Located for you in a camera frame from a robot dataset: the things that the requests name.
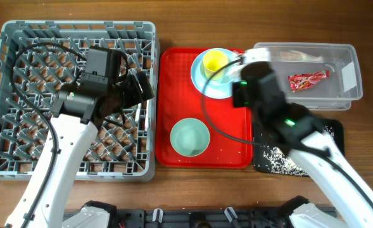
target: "dish rack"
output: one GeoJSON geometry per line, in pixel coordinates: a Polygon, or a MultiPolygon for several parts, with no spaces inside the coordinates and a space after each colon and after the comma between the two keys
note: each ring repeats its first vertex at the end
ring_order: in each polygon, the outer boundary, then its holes
{"type": "MultiPolygon", "coordinates": [[[[48,129],[11,90],[8,72],[24,47],[53,42],[87,54],[91,45],[127,54],[129,73],[143,71],[156,94],[160,43],[151,22],[10,21],[0,35],[0,180],[29,180],[48,129]]],[[[17,61],[13,77],[20,92],[51,117],[53,94],[73,80],[86,62],[58,47],[35,47],[17,61]]],[[[148,181],[155,173],[156,98],[124,109],[124,127],[104,123],[88,149],[77,180],[148,181]]],[[[121,122],[120,115],[108,118],[121,122]]]]}

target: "yellow mug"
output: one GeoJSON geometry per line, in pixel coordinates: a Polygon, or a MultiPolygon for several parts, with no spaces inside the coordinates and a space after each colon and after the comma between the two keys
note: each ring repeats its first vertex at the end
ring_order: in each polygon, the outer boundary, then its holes
{"type": "MultiPolygon", "coordinates": [[[[229,59],[227,55],[218,49],[209,50],[203,57],[203,66],[205,68],[205,75],[210,78],[214,72],[228,64],[229,59]]],[[[224,70],[216,74],[212,80],[222,80],[224,70]]]]}

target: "black speckled tray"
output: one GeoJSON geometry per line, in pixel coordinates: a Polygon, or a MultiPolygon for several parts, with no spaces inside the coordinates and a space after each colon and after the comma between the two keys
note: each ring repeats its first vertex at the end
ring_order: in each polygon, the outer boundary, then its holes
{"type": "MultiPolygon", "coordinates": [[[[328,131],[334,138],[338,149],[345,154],[344,149],[344,128],[340,121],[322,119],[324,130],[328,131]]],[[[260,128],[255,123],[253,125],[254,142],[264,143],[264,138],[260,128]]],[[[293,163],[290,158],[278,152],[278,148],[270,146],[257,146],[254,149],[254,168],[259,172],[270,174],[297,175],[306,177],[307,174],[299,166],[293,163]]]]}

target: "red candy wrapper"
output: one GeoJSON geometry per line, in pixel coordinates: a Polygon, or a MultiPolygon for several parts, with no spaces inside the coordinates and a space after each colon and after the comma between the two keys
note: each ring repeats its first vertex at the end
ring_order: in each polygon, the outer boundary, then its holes
{"type": "Polygon", "coordinates": [[[293,92],[308,89],[320,82],[322,79],[328,78],[330,72],[323,70],[315,73],[302,73],[289,76],[290,88],[293,92]]]}

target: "wooden surface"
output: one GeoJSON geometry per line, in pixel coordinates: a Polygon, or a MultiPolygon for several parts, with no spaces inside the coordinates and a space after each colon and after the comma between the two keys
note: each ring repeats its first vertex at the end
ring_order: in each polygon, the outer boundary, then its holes
{"type": "MultiPolygon", "coordinates": [[[[161,51],[169,47],[252,48],[257,42],[354,45],[364,96],[348,111],[320,112],[345,128],[348,161],[373,189],[373,1],[0,1],[0,31],[8,20],[146,20],[156,25],[161,51]]],[[[0,226],[27,182],[0,182],[0,226]]],[[[77,181],[67,210],[89,200],[152,210],[280,205],[296,195],[328,200],[309,178],[244,170],[165,168],[147,183],[77,181]]]]}

